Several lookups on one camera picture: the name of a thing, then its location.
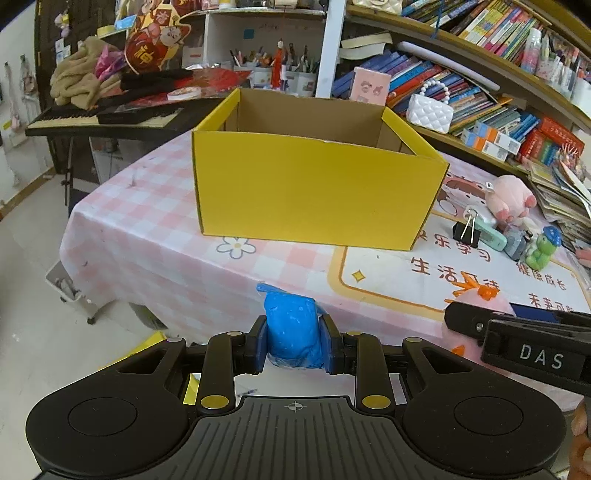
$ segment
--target table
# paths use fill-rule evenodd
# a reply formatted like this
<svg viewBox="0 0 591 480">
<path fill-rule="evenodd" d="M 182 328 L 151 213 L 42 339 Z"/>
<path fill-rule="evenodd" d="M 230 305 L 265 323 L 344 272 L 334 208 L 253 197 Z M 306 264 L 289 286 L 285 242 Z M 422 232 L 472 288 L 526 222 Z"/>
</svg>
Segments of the table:
<svg viewBox="0 0 591 480">
<path fill-rule="evenodd" d="M 76 287 L 98 306 L 116 299 L 146 305 L 173 331 L 203 341 L 249 330 L 264 313 L 260 281 L 315 298 L 341 331 L 362 330 L 394 345 L 413 335 L 444 345 L 444 301 L 453 298 L 457 288 L 450 282 L 461 280 L 460 271 L 499 284 L 510 301 L 535 299 L 543 307 L 589 312 L 563 251 L 544 271 L 550 283 L 503 253 L 483 245 L 464 251 L 451 240 L 453 218 L 483 199 L 483 184 L 493 176 L 444 156 L 450 173 L 411 252 L 207 237 L 197 220 L 188 132 L 76 205 L 60 258 Z M 539 212 L 532 216 L 543 223 Z M 565 410 L 580 398 L 526 382 Z"/>
</svg>

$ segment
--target yellow circle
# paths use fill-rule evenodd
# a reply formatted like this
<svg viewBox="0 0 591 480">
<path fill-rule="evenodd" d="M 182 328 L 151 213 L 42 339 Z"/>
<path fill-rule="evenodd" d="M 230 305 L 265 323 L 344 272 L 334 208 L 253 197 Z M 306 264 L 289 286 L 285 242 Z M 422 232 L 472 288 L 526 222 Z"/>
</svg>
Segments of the yellow circle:
<svg viewBox="0 0 591 480">
<path fill-rule="evenodd" d="M 384 397 L 383 395 L 368 395 L 363 399 L 362 403 L 372 410 L 383 410 L 384 408 L 388 408 L 392 402 L 390 402 L 388 397 Z"/>
<path fill-rule="evenodd" d="M 228 405 L 230 401 L 223 395 L 208 395 L 201 399 L 201 405 L 210 410 L 218 410 Z"/>
</svg>

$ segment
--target pink toy head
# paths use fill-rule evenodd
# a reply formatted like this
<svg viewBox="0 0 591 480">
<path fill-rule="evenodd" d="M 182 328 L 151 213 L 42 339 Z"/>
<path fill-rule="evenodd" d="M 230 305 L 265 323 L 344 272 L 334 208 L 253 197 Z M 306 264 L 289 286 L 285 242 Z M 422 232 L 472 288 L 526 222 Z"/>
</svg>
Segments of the pink toy head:
<svg viewBox="0 0 591 480">
<path fill-rule="evenodd" d="M 486 206 L 500 222 L 520 226 L 536 206 L 534 194 L 514 175 L 497 178 L 493 186 L 493 192 L 486 192 Z"/>
</svg>

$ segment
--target binder clip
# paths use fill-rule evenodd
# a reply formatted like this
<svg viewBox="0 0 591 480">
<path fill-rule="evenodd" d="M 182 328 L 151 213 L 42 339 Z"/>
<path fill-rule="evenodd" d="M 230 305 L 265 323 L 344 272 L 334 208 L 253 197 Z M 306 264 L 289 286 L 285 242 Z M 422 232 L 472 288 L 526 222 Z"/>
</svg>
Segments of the binder clip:
<svg viewBox="0 0 591 480">
<path fill-rule="evenodd" d="M 472 248 L 478 248 L 478 240 L 480 240 L 480 230 L 476 229 L 476 218 L 478 213 L 473 209 L 468 209 L 464 216 L 468 217 L 468 222 L 464 225 L 461 222 L 456 222 L 453 226 L 453 239 Z"/>
</svg>

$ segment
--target yellow cardboard box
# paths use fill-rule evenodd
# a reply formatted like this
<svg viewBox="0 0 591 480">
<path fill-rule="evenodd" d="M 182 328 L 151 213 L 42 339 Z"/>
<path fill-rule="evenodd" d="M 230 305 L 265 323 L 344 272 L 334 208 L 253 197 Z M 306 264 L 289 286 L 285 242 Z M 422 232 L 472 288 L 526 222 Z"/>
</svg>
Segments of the yellow cardboard box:
<svg viewBox="0 0 591 480">
<path fill-rule="evenodd" d="M 234 90 L 193 130 L 204 235 L 410 250 L 448 163 L 392 110 Z"/>
</svg>

